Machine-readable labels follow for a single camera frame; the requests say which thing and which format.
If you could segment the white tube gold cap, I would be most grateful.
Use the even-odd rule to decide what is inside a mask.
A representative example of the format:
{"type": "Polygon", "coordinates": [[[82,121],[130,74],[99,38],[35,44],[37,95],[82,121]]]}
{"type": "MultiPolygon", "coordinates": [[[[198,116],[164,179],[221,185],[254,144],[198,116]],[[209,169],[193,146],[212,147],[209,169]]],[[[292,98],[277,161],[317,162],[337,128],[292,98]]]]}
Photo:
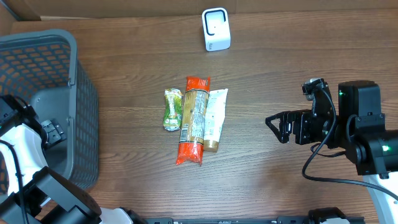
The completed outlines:
{"type": "Polygon", "coordinates": [[[205,151],[217,152],[226,113],[228,89],[210,91],[205,114],[203,147],[205,151]]]}

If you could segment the orange pasta package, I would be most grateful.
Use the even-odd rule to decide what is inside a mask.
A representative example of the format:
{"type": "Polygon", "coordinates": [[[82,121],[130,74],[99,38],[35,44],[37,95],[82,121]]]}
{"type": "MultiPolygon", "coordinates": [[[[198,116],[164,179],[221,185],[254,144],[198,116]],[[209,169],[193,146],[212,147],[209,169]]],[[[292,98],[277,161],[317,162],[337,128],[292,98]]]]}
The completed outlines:
{"type": "Polygon", "coordinates": [[[202,163],[209,93],[210,77],[187,77],[176,165],[186,161],[202,163]]]}

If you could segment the green snack pouch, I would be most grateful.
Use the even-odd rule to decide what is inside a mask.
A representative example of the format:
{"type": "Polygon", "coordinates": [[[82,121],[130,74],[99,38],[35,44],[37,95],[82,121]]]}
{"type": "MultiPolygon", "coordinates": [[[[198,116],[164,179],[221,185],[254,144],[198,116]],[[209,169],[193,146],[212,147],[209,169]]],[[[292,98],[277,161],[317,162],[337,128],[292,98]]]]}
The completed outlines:
{"type": "Polygon", "coordinates": [[[182,123],[182,92],[176,88],[166,89],[163,126],[168,131],[178,131],[182,123]]]}

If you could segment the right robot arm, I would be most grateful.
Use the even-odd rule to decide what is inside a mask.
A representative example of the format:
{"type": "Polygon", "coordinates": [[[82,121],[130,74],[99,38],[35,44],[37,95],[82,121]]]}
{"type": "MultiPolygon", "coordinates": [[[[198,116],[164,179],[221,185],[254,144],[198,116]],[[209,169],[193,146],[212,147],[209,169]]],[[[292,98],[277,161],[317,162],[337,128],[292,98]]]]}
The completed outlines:
{"type": "Polygon", "coordinates": [[[337,105],[322,78],[305,82],[302,91],[312,102],[311,109],[283,111],[267,117],[265,124],[282,144],[291,134],[296,144],[311,144],[312,154],[302,168],[303,177],[366,187],[379,222],[397,223],[397,131],[386,129],[379,85],[370,80],[340,83],[337,105]],[[341,148],[331,157],[345,156],[363,180],[308,175],[309,164],[321,154],[323,146],[341,148]]]}

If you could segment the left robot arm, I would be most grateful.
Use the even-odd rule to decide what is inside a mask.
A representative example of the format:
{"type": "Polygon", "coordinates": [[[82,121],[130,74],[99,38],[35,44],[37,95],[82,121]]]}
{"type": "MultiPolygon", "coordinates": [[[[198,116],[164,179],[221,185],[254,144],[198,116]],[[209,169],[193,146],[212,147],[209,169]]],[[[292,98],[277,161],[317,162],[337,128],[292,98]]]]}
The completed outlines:
{"type": "Polygon", "coordinates": [[[135,223],[130,211],[101,208],[87,192],[48,165],[44,151],[65,140],[51,120],[40,123],[22,98],[1,97],[1,154],[8,197],[1,203],[6,223],[135,223]]]}

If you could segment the white barcode scanner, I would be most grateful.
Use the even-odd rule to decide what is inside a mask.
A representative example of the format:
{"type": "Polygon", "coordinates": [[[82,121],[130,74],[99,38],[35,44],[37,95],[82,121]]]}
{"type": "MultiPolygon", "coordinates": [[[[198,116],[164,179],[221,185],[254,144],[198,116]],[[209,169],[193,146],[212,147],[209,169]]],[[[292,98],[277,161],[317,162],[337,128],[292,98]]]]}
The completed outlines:
{"type": "Polygon", "coordinates": [[[223,7],[206,9],[201,18],[206,50],[214,52],[230,48],[231,32],[227,10],[223,7]]]}

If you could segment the grey plastic mesh basket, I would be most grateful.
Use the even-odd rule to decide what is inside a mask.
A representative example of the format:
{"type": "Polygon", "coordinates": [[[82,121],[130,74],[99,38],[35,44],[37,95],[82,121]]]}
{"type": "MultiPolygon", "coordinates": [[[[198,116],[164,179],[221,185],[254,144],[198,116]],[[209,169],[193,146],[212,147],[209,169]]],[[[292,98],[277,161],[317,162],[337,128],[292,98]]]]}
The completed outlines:
{"type": "Polygon", "coordinates": [[[66,140],[47,149],[51,169],[82,189],[99,176],[98,93],[78,60],[74,36],[61,29],[1,37],[1,94],[55,119],[66,140]]]}

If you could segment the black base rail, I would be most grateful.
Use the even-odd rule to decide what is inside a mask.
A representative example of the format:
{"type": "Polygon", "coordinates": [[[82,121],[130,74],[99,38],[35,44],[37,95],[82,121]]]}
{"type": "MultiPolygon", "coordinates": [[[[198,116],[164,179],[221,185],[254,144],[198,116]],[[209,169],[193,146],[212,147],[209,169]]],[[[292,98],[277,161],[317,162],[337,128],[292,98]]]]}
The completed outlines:
{"type": "Polygon", "coordinates": [[[148,224],[365,224],[364,217],[346,216],[337,207],[313,209],[307,215],[282,215],[277,218],[173,219],[146,218],[148,224]]]}

